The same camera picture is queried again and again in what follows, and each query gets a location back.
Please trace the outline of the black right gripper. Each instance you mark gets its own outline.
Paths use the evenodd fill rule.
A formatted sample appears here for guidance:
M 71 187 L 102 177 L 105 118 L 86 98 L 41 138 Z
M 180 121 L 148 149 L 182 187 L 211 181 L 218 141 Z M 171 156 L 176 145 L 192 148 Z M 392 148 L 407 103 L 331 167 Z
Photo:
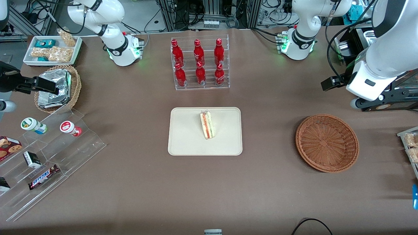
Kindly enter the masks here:
M 56 89 L 56 83 L 41 77 L 22 76 L 20 70 L 12 65 L 0 62 L 0 91 L 21 92 L 31 94 L 31 92 L 44 92 L 53 95 L 59 95 L 59 89 Z

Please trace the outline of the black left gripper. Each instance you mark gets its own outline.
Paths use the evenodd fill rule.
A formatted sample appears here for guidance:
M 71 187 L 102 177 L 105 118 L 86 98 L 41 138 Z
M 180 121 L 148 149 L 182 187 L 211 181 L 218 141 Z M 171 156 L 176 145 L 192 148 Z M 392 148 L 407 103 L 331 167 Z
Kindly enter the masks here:
M 329 77 L 321 82 L 322 90 L 326 92 L 334 88 L 347 86 L 352 81 L 351 76 L 351 73 L 342 73 L 337 77 Z

